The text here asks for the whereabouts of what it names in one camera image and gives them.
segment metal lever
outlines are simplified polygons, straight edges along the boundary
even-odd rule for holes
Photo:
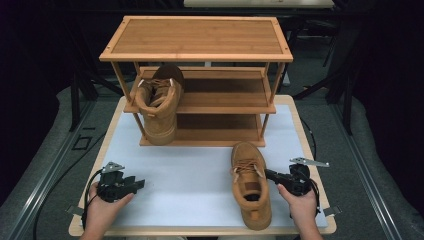
[[[289,161],[293,162],[293,163],[303,164],[303,165],[313,165],[313,166],[317,166],[317,167],[330,167],[330,164],[328,162],[322,163],[322,162],[317,162],[317,161],[302,158],[302,157],[292,158]]]

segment tan sneaker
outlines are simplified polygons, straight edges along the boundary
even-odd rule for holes
[[[181,70],[166,64],[150,80],[142,79],[138,85],[135,102],[144,119],[146,138],[153,145],[166,145],[175,138],[176,110],[184,91]]]
[[[265,177],[265,160],[250,142],[240,142],[231,154],[233,195],[246,226],[263,230],[271,223],[271,201]]]

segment person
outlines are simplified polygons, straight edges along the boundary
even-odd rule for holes
[[[112,225],[118,212],[125,207],[134,197],[133,193],[124,198],[108,203],[100,197],[96,197],[98,182],[91,185],[89,190],[90,199],[93,198],[89,207],[86,219],[86,227],[81,235],[81,240],[102,239],[103,235]],[[303,196],[294,196],[281,185],[277,185],[280,195],[288,202],[290,214],[294,224],[299,231],[302,240],[321,240],[323,239],[318,226],[315,222],[316,199],[315,193],[311,190]]]

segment shoe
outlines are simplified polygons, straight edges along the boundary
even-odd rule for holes
[[[233,195],[246,226],[263,230],[271,223],[271,201],[265,176],[265,160],[250,142],[240,142],[231,153]]]
[[[135,102],[143,115],[144,132],[153,145],[166,145],[175,138],[176,110],[184,92],[181,70],[166,64],[155,72],[152,79],[142,79],[135,94]]]

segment person's right hand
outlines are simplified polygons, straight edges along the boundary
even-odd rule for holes
[[[299,230],[302,240],[322,239],[315,222],[317,202],[314,191],[303,196],[295,196],[281,185],[277,185],[280,195],[288,202],[290,214]]]

